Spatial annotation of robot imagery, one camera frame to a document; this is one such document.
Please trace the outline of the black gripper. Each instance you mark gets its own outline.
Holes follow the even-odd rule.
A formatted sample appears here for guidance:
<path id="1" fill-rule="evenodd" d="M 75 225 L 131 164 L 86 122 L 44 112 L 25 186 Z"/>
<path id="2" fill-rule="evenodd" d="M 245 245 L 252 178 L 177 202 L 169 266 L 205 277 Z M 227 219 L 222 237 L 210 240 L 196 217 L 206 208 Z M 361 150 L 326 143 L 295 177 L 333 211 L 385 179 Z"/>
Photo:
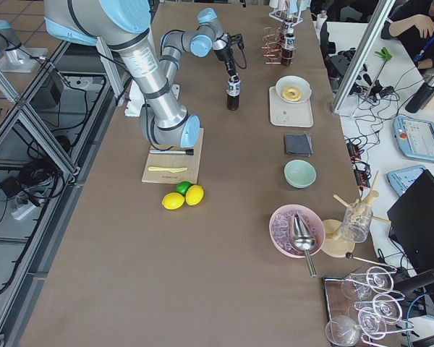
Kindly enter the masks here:
<path id="1" fill-rule="evenodd" d="M 244 69 L 244 67 L 240 66 L 239 63 L 234 59 L 232 51 L 232 46 L 234 44 L 237 44 L 239 50 L 242 52 L 242 57 L 244 57 L 244 41 L 241 33 L 237 33 L 236 35 L 224 33 L 213 42 L 213 51 L 215 52 L 218 60 L 224 63 L 228 74 L 234 74 L 234 76 L 229 76 L 229 83 L 233 82 L 233 78 L 235 82 L 239 81 L 237 67 Z"/>

